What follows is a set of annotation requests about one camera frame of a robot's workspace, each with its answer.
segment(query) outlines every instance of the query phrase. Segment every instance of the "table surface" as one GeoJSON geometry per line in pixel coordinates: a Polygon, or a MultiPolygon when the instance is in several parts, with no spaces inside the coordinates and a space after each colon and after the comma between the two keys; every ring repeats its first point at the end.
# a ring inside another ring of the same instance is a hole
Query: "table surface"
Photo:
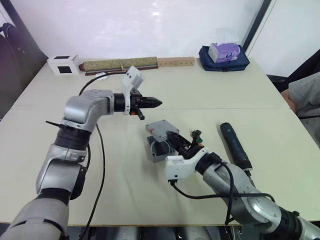
{"type": "MultiPolygon", "coordinates": [[[[251,59],[244,71],[212,72],[203,70],[199,60],[194,66],[160,67],[143,70],[145,81],[139,90],[163,102],[159,109],[274,109],[287,103],[251,59]]],[[[12,109],[64,109],[70,96],[94,76],[56,76],[46,64],[13,105],[12,109]]],[[[96,81],[87,89],[121,92],[122,75],[96,81]]]]}
{"type": "MultiPolygon", "coordinates": [[[[320,150],[296,115],[251,60],[245,71],[206,72],[191,67],[145,70],[142,94],[163,101],[145,109],[145,120],[115,113],[99,120],[106,148],[106,179],[92,225],[221,225],[227,207],[221,199],[192,200],[164,179],[164,162],[149,161],[145,125],[165,119],[186,138],[200,129],[204,144],[228,161],[219,126],[234,127],[253,165],[256,186],[289,211],[318,220],[320,150]]],[[[58,129],[68,98],[92,77],[55,76],[45,65],[0,123],[0,222],[10,222],[36,196],[35,183],[58,129]]],[[[121,91],[121,75],[88,89],[121,91]]],[[[70,225],[85,225],[102,178],[97,132],[80,197],[70,203],[70,225]]],[[[180,180],[191,195],[212,194],[199,174],[180,180]]]]}
{"type": "MultiPolygon", "coordinates": [[[[10,222],[35,198],[35,182],[55,140],[58,122],[50,109],[10,110],[0,124],[0,221],[10,222]]],[[[165,119],[188,137],[202,131],[203,143],[228,161],[218,128],[234,127],[253,165],[258,189],[277,204],[319,220],[320,150],[290,109],[145,110],[144,121],[121,113],[99,120],[106,148],[106,179],[92,225],[220,225],[227,207],[221,199],[193,200],[179,195],[164,179],[164,162],[149,161],[145,125],[165,119]]],[[[70,225],[86,224],[101,182],[102,156],[96,131],[91,141],[91,164],[80,197],[70,203],[70,225]]],[[[191,195],[213,191],[195,173],[177,184],[191,195]]]]}

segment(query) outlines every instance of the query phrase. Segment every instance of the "wooden ruler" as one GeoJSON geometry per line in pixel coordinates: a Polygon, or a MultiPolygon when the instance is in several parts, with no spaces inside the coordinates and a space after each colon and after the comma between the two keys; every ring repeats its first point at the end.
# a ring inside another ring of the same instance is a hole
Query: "wooden ruler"
{"type": "Polygon", "coordinates": [[[193,56],[186,57],[158,57],[158,67],[182,67],[193,66],[195,58],[193,56]]]}

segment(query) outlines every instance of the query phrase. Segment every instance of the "person's arm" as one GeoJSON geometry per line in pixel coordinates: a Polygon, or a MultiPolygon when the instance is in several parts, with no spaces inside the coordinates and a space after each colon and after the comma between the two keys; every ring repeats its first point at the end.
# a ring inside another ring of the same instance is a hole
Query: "person's arm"
{"type": "Polygon", "coordinates": [[[294,113],[296,113],[296,111],[297,111],[296,104],[290,99],[289,90],[288,89],[284,90],[283,92],[281,92],[281,95],[284,98],[284,100],[288,103],[288,105],[292,109],[292,111],[294,113]]]}
{"type": "Polygon", "coordinates": [[[320,105],[320,72],[289,83],[287,97],[295,104],[296,111],[308,104],[320,105]]]}

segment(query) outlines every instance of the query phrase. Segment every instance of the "purple tissue box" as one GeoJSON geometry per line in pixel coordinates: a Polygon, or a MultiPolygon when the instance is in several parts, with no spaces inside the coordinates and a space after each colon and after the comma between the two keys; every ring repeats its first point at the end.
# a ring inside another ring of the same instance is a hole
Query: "purple tissue box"
{"type": "Polygon", "coordinates": [[[221,45],[211,43],[208,51],[208,55],[215,64],[236,60],[239,53],[240,48],[235,43],[224,43],[221,45]]]}

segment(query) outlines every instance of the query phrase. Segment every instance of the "black cable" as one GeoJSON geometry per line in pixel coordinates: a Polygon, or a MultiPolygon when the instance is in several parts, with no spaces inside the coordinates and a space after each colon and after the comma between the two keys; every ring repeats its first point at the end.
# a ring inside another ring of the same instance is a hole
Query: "black cable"
{"type": "MultiPolygon", "coordinates": [[[[202,196],[192,196],[184,193],[181,191],[175,184],[172,185],[172,187],[181,195],[188,199],[194,199],[194,200],[199,200],[199,199],[214,199],[214,198],[228,198],[228,194],[212,194],[212,195],[202,195],[202,196]]],[[[275,203],[275,199],[268,193],[234,193],[233,194],[234,198],[246,198],[246,197],[268,197],[275,203]]]]}
{"type": "MultiPolygon", "coordinates": [[[[125,72],[114,72],[114,73],[106,73],[104,75],[101,75],[101,76],[97,76],[93,79],[91,79],[90,81],[88,81],[84,87],[81,89],[81,91],[79,92],[79,96],[84,92],[84,90],[90,85],[92,84],[94,81],[102,78],[102,77],[105,77],[105,76],[109,76],[109,75],[115,75],[115,74],[125,74],[125,72]]],[[[101,185],[100,185],[100,189],[99,189],[99,192],[95,198],[95,201],[94,201],[94,205],[93,205],[93,208],[92,208],[92,211],[91,211],[91,214],[90,214],[90,217],[89,217],[89,220],[88,222],[86,223],[86,226],[84,228],[84,230],[82,231],[82,233],[80,233],[80,237],[79,237],[79,240],[82,240],[86,234],[86,232],[88,231],[88,228],[90,226],[90,223],[91,223],[91,220],[95,214],[95,210],[96,210],[96,207],[97,207],[97,203],[98,203],[98,200],[99,200],[99,197],[101,195],[101,192],[102,192],[102,189],[104,187],[104,182],[105,182],[105,176],[106,176],[106,154],[105,154],[105,146],[104,146],[104,140],[103,140],[103,137],[102,137],[102,134],[100,132],[100,129],[99,129],[99,126],[98,124],[96,124],[96,129],[98,131],[98,134],[99,134],[99,137],[100,137],[100,142],[101,142],[101,148],[102,148],[102,161],[103,161],[103,171],[102,171],[102,180],[101,180],[101,185]]],[[[91,158],[91,150],[90,150],[90,146],[88,144],[88,162],[87,162],[87,169],[90,165],[90,158],[91,158]]]]}
{"type": "Polygon", "coordinates": [[[229,173],[229,176],[230,176],[230,190],[229,190],[229,195],[228,195],[229,199],[228,199],[228,206],[226,209],[226,216],[225,216],[225,222],[224,222],[225,225],[228,225],[228,223],[230,222],[230,215],[231,215],[234,188],[235,188],[234,176],[233,176],[230,168],[227,166],[227,164],[225,164],[223,161],[220,161],[220,164],[225,167],[225,169],[227,170],[227,172],[229,173]]]}
{"type": "Polygon", "coordinates": [[[79,93],[79,96],[84,92],[84,90],[90,85],[92,84],[95,80],[98,80],[100,78],[103,78],[105,76],[109,76],[109,75],[115,75],[115,74],[125,74],[126,72],[110,72],[110,73],[105,73],[104,75],[101,75],[101,76],[97,76],[93,79],[91,79],[90,81],[88,81],[84,86],[83,88],[80,90],[80,93],[79,93]]]}
{"type": "Polygon", "coordinates": [[[314,119],[314,118],[320,118],[320,115],[313,115],[313,116],[299,116],[299,119],[314,119]]]}
{"type": "Polygon", "coordinates": [[[102,180],[101,180],[101,185],[100,185],[100,189],[99,189],[99,192],[98,192],[98,195],[96,196],[95,198],[95,201],[94,201],[94,205],[93,205],[93,208],[92,208],[92,211],[91,211],[91,214],[90,214],[90,217],[89,217],[89,220],[88,222],[86,223],[86,226],[83,230],[83,232],[81,233],[80,235],[80,238],[79,240],[82,240],[89,228],[89,225],[91,223],[91,220],[95,214],[95,211],[96,211],[96,207],[97,207],[97,203],[98,203],[98,200],[99,200],[99,197],[101,195],[101,192],[102,192],[102,189],[104,187],[104,182],[105,182],[105,175],[106,175],[106,155],[105,155],[105,146],[104,146],[104,140],[102,138],[102,134],[100,132],[100,129],[99,129],[99,126],[98,124],[96,125],[96,130],[98,131],[98,134],[99,134],[99,137],[100,137],[100,141],[101,141],[101,148],[102,148],[102,160],[103,160],[103,169],[102,169],[102,180]]]}
{"type": "Polygon", "coordinates": [[[86,162],[86,170],[88,171],[89,166],[90,166],[90,160],[91,160],[91,149],[90,149],[90,145],[88,143],[88,146],[86,146],[87,150],[88,150],[88,160],[86,162]]]}

